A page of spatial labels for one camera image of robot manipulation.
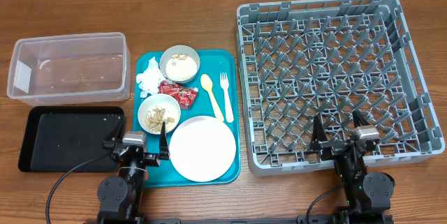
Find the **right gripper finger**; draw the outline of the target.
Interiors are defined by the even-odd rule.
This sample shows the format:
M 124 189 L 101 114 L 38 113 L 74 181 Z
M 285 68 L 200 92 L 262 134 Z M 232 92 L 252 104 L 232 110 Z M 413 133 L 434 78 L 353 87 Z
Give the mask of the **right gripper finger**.
M 326 148 L 328 139 L 318 115 L 314 116 L 313 124 L 313 132 L 309 148 L 313 151 L 322 150 Z
M 354 126 L 360 127 L 360 126 L 369 126 L 370 123 L 364 118 L 363 115 L 361 115 L 361 113 L 358 110 L 354 110 L 352 112 L 352 117 L 353 117 L 353 123 Z

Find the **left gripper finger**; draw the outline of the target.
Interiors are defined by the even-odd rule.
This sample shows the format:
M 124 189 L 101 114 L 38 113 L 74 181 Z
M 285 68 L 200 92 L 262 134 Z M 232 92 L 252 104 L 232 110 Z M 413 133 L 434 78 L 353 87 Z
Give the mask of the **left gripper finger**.
M 105 137 L 105 142 L 114 142 L 116 139 L 120 138 L 125 125 L 125 117 L 118 116 L 117 125 L 111 130 L 111 132 Z
M 159 138 L 159 159 L 160 160 L 169 160 L 170 152 L 168 148 L 168 142 L 166 138 L 166 123 L 163 122 L 161 125 L 161 132 Z

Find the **pink round plate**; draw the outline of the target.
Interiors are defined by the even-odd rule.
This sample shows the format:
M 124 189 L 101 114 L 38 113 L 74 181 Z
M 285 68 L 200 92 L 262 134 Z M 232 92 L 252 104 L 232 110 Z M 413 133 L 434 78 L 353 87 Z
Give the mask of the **pink round plate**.
M 224 175 L 235 159 L 236 141 L 231 129 L 209 116 L 181 123 L 169 142 L 170 161 L 184 178 L 209 182 Z

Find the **green bowl with nuts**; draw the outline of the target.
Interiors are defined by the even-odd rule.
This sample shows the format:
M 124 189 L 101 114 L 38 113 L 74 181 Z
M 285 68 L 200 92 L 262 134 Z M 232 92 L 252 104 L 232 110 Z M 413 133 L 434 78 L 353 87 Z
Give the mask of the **green bowl with nuts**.
M 155 94 L 141 102 L 137 112 L 137 123 L 146 132 L 159 135 L 162 126 L 165 132 L 173 131 L 179 123 L 179 103 L 167 94 Z

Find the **yellow plastic spoon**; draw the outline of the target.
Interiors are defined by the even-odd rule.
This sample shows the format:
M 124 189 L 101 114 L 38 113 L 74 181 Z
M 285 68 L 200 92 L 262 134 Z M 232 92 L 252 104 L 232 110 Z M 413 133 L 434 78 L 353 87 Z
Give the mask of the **yellow plastic spoon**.
M 213 91 L 212 91 L 213 83 L 212 83 L 210 77 L 207 74 L 202 74 L 201 77 L 200 77 L 200 84 L 201 84 L 201 87 L 204 90 L 206 90 L 206 92 L 208 93 L 208 96 L 210 98 L 210 102 L 211 102 L 211 105 L 212 105 L 214 116 L 218 120 L 224 121 L 223 113 L 222 113 L 222 111 L 221 111 L 221 109 L 220 109 L 220 107 L 219 107 L 219 105 L 217 103 L 217 100 L 216 100 L 216 98 L 215 98 L 215 96 L 213 94 Z

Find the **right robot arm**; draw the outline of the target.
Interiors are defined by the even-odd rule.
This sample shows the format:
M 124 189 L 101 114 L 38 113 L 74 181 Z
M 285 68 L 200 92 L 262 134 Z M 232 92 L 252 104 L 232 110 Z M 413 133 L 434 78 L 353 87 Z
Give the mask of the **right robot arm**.
M 319 153 L 320 159 L 331 160 L 342 184 L 318 196 L 308 207 L 305 216 L 311 222 L 310 212 L 325 196 L 344 189 L 347 205 L 336 207 L 325 223 L 392 223 L 393 217 L 385 215 L 390 208 L 395 180 L 383 172 L 368 172 L 363 156 L 373 151 L 379 143 L 379 132 L 375 126 L 354 110 L 352 112 L 354 133 L 343 142 L 327 139 L 321 120 L 316 115 L 309 148 Z

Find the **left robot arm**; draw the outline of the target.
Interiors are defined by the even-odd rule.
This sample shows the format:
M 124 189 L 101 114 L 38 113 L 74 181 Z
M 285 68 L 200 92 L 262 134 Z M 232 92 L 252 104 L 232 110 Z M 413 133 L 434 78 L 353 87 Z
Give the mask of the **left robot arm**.
M 166 137 L 166 124 L 161 124 L 159 152 L 146 151 L 146 135 L 127 132 L 122 138 L 110 137 L 103 141 L 114 162 L 119 164 L 118 175 L 104 179 L 98 186 L 100 209 L 97 223 L 147 223 L 146 214 L 140 211 L 148 167 L 158 167 L 162 160 L 170 159 Z

